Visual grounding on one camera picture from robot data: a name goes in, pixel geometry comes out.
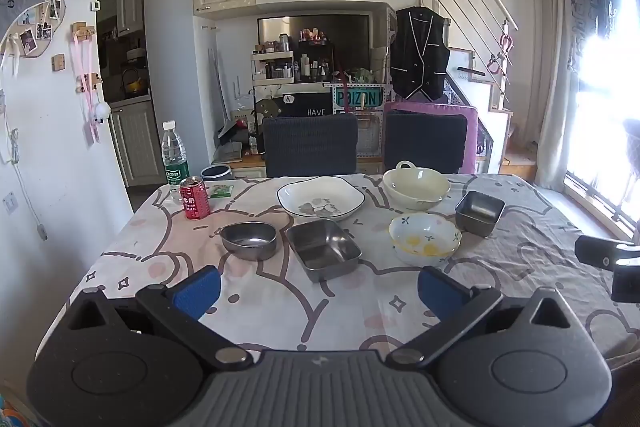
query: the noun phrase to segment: red can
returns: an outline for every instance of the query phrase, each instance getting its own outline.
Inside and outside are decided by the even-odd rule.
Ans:
[[[187,219],[202,219],[211,213],[207,187],[199,176],[183,179],[180,182],[180,195]]]

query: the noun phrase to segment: bowl handle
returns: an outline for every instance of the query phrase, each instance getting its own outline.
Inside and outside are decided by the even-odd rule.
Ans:
[[[396,169],[401,169],[402,167],[404,167],[405,165],[411,167],[412,169],[415,169],[415,165],[412,164],[411,162],[408,161],[401,161],[398,165],[396,165]]]

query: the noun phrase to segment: patterned tablecloth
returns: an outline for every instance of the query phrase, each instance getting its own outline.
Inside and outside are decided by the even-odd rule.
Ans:
[[[442,265],[445,273],[466,286],[488,283],[514,297],[530,296],[539,286],[558,288],[603,353],[638,332],[640,309],[611,302],[610,274],[577,261],[579,230],[535,188],[516,176],[448,177],[452,189],[431,213],[454,222],[454,208],[470,189],[504,200],[506,208],[489,238],[463,234],[459,250]],[[383,192],[381,176],[344,178],[366,195],[362,208],[340,222],[362,249],[351,274],[314,284],[290,250],[285,231],[294,220],[279,206],[276,191],[298,178],[236,180],[233,197],[215,200],[213,213],[200,221],[187,220],[165,186],[134,214],[71,300],[84,287],[130,297],[145,285],[171,286],[212,264],[222,274],[222,293],[200,321],[234,343],[254,353],[270,347],[376,348],[386,354],[437,319],[418,299],[419,269],[398,260],[388,235],[391,220],[407,211]],[[223,248],[220,228],[248,219],[279,231],[270,260],[248,263]]]

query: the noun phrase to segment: black vest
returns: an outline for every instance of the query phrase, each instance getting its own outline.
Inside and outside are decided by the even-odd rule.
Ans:
[[[436,100],[444,90],[450,55],[442,39],[445,19],[420,7],[398,10],[397,16],[398,34],[391,44],[394,91],[403,98],[421,91]]]

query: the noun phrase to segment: square metal container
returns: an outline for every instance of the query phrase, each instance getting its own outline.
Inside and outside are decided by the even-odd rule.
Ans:
[[[287,239],[313,282],[334,279],[355,270],[362,254],[351,237],[331,219],[291,227],[287,230]]]
[[[460,230],[488,237],[503,210],[504,201],[471,190],[456,207],[456,225]]]

